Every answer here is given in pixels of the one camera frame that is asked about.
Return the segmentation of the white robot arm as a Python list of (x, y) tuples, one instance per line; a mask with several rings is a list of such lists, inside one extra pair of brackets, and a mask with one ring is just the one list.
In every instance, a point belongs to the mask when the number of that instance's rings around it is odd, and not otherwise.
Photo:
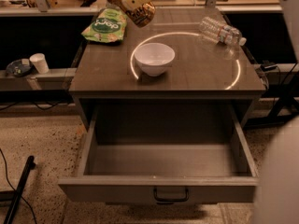
[[(299, 0), (279, 0), (299, 59)], [(263, 159), (251, 224), (299, 224), (299, 118), (278, 130)]]

